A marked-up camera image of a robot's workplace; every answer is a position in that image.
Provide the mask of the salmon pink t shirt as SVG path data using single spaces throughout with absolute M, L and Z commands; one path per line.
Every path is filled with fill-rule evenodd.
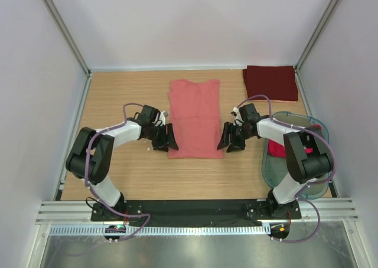
M 194 83 L 173 80 L 168 92 L 170 122 L 177 150 L 170 150 L 170 159 L 222 159 L 217 149 L 221 138 L 220 81 Z

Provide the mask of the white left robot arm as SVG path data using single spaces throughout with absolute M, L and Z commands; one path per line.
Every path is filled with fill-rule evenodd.
M 113 151 L 141 139 L 150 140 L 155 151 L 179 149 L 173 125 L 166 120 L 166 111 L 140 104 L 141 111 L 127 117 L 127 106 L 128 103 L 123 106 L 123 121 L 117 125 L 81 128 L 66 160 L 66 170 L 84 182 L 96 203 L 105 208 L 106 216 L 113 221 L 127 216 L 124 196 L 109 176 Z

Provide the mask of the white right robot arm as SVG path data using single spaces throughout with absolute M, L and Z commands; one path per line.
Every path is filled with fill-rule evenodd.
M 288 173 L 268 192 L 266 212 L 283 218 L 306 187 L 328 182 L 334 170 L 334 154 L 316 126 L 303 128 L 260 115 L 253 103 L 235 107 L 234 121 L 225 122 L 217 149 L 227 153 L 242 151 L 246 140 L 257 137 L 274 141 L 285 148 Z

